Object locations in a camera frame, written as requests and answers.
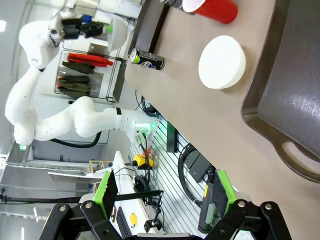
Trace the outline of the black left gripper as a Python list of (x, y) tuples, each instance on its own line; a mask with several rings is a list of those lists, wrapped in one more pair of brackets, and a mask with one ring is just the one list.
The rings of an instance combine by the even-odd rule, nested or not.
[(112, 27), (102, 22), (84, 22), (82, 18), (68, 18), (62, 20), (62, 37), (64, 40), (76, 40), (83, 35), (85, 38), (92, 38), (102, 34), (111, 34)]

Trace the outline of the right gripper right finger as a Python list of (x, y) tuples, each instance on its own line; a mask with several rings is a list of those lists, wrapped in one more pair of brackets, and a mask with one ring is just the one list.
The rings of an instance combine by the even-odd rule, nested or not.
[(206, 240), (233, 240), (239, 231), (255, 240), (291, 240), (291, 234), (277, 203), (257, 206), (239, 198), (224, 170), (211, 172), (204, 191), (204, 233)]

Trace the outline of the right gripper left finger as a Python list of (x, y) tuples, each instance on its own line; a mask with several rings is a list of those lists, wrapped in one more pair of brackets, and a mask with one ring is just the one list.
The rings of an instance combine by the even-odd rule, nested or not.
[(82, 232), (91, 232), (96, 240), (121, 240), (110, 222), (118, 195), (115, 174), (107, 172), (92, 200), (70, 207), (56, 204), (42, 229), (40, 240), (76, 240)]

